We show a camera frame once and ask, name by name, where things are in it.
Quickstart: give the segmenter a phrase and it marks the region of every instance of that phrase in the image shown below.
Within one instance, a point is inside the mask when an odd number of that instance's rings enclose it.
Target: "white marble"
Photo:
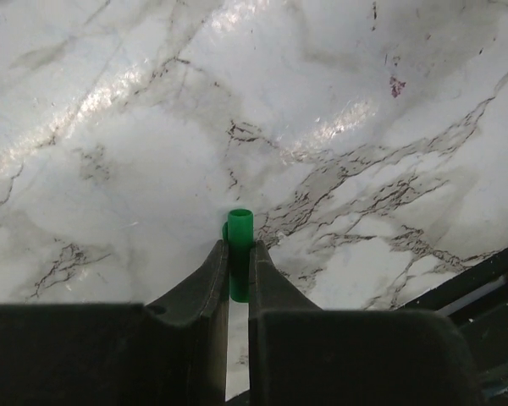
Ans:
[[[0,302],[155,299],[237,206],[325,308],[507,247],[508,0],[0,0]]]

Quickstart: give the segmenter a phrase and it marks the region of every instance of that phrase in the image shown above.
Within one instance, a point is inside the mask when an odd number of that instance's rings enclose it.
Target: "black plastic part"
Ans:
[[[508,248],[415,298],[402,309],[439,310],[508,272]]]
[[[251,390],[229,404],[483,404],[463,338],[432,312],[320,310],[259,241],[250,297]]]
[[[508,249],[449,280],[436,290],[402,307],[426,306],[438,310],[489,283],[494,277],[508,275]],[[472,301],[449,315],[467,341],[478,370],[483,393],[489,404],[508,406],[508,278],[493,292]]]
[[[0,404],[224,404],[227,260],[147,307],[0,305]]]
[[[313,302],[275,268],[268,249],[262,241],[257,241],[251,250],[249,269],[248,308],[248,358],[251,380],[251,404],[261,404],[259,394],[265,377],[259,370],[258,322],[263,310],[319,310]]]

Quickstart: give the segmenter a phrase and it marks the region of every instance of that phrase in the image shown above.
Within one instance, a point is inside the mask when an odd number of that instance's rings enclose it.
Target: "green plastic tube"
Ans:
[[[229,293],[240,303],[248,303],[248,266],[254,245],[254,215],[237,209],[228,213],[222,236],[229,246]]]

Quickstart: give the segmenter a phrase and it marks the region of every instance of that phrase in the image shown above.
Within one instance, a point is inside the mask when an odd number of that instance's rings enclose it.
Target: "marble countertop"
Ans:
[[[242,206],[323,308],[507,247],[508,0],[0,0],[0,302],[150,301]]]

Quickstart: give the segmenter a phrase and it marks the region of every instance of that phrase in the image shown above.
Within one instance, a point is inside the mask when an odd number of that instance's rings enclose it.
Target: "red stain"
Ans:
[[[389,85],[391,86],[391,95],[395,98],[400,95],[402,90],[405,88],[406,82],[401,82],[397,80],[396,77],[391,76],[389,79]]]

